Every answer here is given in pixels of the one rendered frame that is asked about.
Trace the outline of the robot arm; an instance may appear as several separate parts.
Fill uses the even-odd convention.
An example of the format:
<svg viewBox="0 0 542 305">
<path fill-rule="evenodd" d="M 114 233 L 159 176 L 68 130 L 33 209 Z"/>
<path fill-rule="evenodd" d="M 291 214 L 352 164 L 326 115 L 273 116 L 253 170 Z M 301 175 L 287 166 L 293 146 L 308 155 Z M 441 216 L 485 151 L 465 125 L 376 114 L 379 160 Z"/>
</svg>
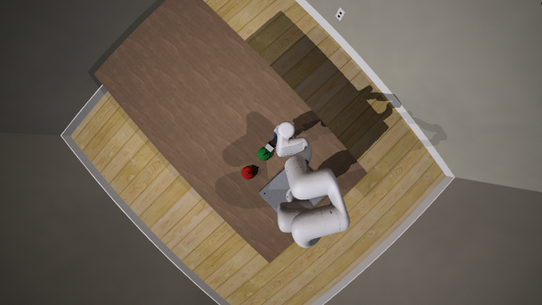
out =
<svg viewBox="0 0 542 305">
<path fill-rule="evenodd" d="M 292 155 L 285 163 L 290 185 L 286 194 L 288 202 L 279 204 L 277 221 L 282 232 L 292 231 L 295 242 L 309 248 L 323 236 L 347 230 L 350 219 L 334 173 L 328 167 L 311 171 L 311 146 L 306 138 L 292 138 L 294 134 L 294 125 L 283 122 L 265 148 L 272 152 L 277 144 L 279 157 Z M 308 200 L 324 195 L 329 196 L 330 205 L 314 208 Z"/>
</svg>

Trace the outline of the green bell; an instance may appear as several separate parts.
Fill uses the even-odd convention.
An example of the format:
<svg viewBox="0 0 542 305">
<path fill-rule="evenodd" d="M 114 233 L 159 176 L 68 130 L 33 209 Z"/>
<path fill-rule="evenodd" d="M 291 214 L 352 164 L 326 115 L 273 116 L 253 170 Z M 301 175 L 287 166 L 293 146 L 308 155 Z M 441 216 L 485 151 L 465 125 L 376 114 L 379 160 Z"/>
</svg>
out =
<svg viewBox="0 0 542 305">
<path fill-rule="evenodd" d="M 260 148 L 257 155 L 261 160 L 266 161 L 270 159 L 271 152 L 267 150 L 266 148 Z"/>
</svg>

